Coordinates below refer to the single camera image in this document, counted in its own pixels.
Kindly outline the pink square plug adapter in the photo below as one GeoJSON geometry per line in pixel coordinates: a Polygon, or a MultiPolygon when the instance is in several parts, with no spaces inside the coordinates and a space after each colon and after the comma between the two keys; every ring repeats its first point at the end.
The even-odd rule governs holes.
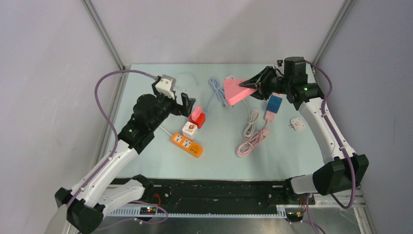
{"type": "Polygon", "coordinates": [[[198,105],[198,106],[193,110],[193,112],[191,113],[190,117],[191,117],[193,120],[197,120],[198,117],[199,117],[202,113],[203,113],[203,108],[202,108],[201,105],[198,105]]]}

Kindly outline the red cube socket adapter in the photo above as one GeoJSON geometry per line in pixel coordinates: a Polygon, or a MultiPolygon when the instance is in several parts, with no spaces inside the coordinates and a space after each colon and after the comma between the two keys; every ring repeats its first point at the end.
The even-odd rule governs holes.
{"type": "Polygon", "coordinates": [[[190,116],[189,121],[195,124],[198,127],[198,129],[201,129],[206,121],[206,115],[205,113],[201,113],[196,119],[190,116]]]}

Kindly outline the pink triangular power strip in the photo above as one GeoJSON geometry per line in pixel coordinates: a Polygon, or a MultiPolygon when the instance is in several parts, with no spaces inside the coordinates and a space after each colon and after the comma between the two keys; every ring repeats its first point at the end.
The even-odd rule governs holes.
{"type": "Polygon", "coordinates": [[[228,105],[234,106],[257,91],[257,89],[240,86],[244,81],[246,81],[246,79],[225,79],[223,81],[225,99],[228,105]]]}

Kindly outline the white cube socket adapter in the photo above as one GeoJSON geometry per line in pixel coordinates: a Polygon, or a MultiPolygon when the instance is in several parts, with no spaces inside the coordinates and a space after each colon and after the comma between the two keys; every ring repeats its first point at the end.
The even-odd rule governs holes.
{"type": "Polygon", "coordinates": [[[186,138],[194,140],[198,133],[198,126],[190,121],[187,121],[182,128],[182,133],[186,138]]]}

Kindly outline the blue cube socket adapter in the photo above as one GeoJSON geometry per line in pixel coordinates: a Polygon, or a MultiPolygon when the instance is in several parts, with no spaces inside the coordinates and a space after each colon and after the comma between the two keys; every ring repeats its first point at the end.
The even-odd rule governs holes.
{"type": "Polygon", "coordinates": [[[268,99],[266,111],[277,114],[282,104],[282,100],[283,98],[279,94],[273,93],[268,99]]]}

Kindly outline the white power strip with cable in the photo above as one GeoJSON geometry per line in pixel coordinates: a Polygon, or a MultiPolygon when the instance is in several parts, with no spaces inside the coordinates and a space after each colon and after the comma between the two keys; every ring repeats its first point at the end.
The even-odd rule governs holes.
{"type": "MultiPolygon", "coordinates": [[[[234,76],[229,76],[229,77],[226,77],[225,79],[235,79],[235,77],[234,76]]],[[[245,127],[245,129],[243,131],[243,137],[245,139],[248,139],[255,132],[256,122],[258,120],[258,117],[259,117],[260,113],[256,109],[251,110],[249,108],[249,106],[247,105],[247,103],[244,101],[244,99],[241,102],[246,106],[247,111],[248,111],[248,122],[247,122],[247,126],[245,127]]]]}

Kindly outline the white square plug adapter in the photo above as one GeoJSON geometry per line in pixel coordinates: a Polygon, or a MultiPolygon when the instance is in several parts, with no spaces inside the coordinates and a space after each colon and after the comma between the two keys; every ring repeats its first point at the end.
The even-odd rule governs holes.
{"type": "Polygon", "coordinates": [[[306,128],[305,122],[300,117],[291,119],[290,126],[293,128],[294,131],[301,131],[306,128]]]}

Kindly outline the pink power strip with cable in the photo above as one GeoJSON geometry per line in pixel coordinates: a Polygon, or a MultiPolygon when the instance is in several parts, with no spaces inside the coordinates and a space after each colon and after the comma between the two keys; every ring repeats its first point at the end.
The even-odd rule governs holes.
{"type": "Polygon", "coordinates": [[[269,135],[270,130],[268,129],[268,125],[275,119],[276,114],[271,112],[265,112],[264,115],[264,126],[258,130],[255,129],[253,135],[245,139],[244,142],[237,148],[237,155],[239,157],[246,157],[248,156],[251,151],[257,148],[262,141],[264,141],[269,135]]]}

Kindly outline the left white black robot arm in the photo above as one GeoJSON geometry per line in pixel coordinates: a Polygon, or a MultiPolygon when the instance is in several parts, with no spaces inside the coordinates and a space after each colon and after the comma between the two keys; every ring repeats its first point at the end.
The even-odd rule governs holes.
{"type": "Polygon", "coordinates": [[[130,179],[115,189],[108,186],[143,152],[154,139],[154,131],[169,115],[190,116],[196,99],[185,93],[181,94],[181,99],[182,104],[179,104],[176,97],[169,98],[161,93],[141,95],[130,120],[115,134],[114,148],[77,185],[56,192],[58,207],[67,208],[67,221],[80,233],[92,233],[106,215],[132,201],[147,203],[152,200],[154,190],[144,176],[130,179]]]}

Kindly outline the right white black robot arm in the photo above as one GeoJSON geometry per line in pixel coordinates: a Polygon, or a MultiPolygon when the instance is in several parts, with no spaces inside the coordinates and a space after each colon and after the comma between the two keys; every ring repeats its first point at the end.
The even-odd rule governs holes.
{"type": "Polygon", "coordinates": [[[317,83],[308,81],[309,61],[303,57],[284,59],[284,73],[267,66],[254,77],[240,83],[252,89],[252,97],[269,99],[273,93],[286,95],[289,103],[301,114],[320,148],[324,165],[310,175],[293,177],[290,186],[283,190],[288,203],[296,203],[302,194],[331,195],[345,190],[355,190],[363,179],[369,161],[357,154],[345,140],[327,107],[329,94],[324,94],[317,83]]]}

